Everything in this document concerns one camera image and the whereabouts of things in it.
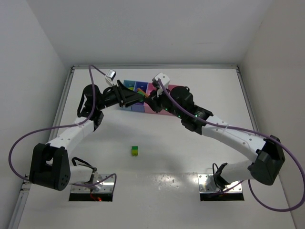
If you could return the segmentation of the green lime lego pair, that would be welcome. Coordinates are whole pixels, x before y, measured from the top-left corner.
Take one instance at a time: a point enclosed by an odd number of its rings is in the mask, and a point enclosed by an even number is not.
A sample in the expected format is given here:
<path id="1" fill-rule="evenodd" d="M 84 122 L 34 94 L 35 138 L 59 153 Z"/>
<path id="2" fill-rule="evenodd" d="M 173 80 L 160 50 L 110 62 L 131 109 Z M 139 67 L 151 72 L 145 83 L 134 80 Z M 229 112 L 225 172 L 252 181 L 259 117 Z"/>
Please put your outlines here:
<path id="1" fill-rule="evenodd" d="M 138 146 L 132 146 L 131 155 L 132 155 L 132 156 L 138 156 L 138 154 L 139 154 L 139 148 L 138 148 Z"/>

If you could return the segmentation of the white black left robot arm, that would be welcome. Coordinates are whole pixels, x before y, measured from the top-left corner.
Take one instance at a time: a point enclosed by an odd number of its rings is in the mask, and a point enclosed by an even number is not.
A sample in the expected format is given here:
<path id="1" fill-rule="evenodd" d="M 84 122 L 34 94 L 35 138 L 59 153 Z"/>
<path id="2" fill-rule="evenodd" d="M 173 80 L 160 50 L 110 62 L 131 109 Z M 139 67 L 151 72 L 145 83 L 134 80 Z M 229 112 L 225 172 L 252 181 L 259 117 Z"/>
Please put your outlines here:
<path id="1" fill-rule="evenodd" d="M 119 104 L 130 106 L 144 100 L 140 93 L 125 87 L 120 81 L 100 92 L 98 86 L 87 85 L 81 95 L 77 118 L 56 138 L 34 147 L 29 181 L 33 184 L 64 190 L 68 185 L 95 186 L 97 169 L 88 163 L 71 163 L 75 147 L 102 123 L 102 110 Z"/>

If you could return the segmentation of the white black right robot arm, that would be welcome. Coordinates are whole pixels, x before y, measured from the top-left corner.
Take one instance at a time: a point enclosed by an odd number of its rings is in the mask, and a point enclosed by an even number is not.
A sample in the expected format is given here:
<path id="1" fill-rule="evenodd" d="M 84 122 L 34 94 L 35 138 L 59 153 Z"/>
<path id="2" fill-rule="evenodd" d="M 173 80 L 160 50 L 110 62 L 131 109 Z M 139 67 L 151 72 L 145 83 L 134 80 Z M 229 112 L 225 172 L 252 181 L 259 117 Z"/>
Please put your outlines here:
<path id="1" fill-rule="evenodd" d="M 218 140 L 247 158 L 242 162 L 219 166 L 213 175 L 218 188 L 248 179 L 267 186 L 274 183 L 285 161 L 282 148 L 274 143 L 277 137 L 260 137 L 226 127 L 226 123 L 211 111 L 194 103 L 188 87 L 177 86 L 169 91 L 169 96 L 165 93 L 157 96 L 156 93 L 151 91 L 144 100 L 153 111 L 165 110 L 178 117 L 189 131 Z"/>

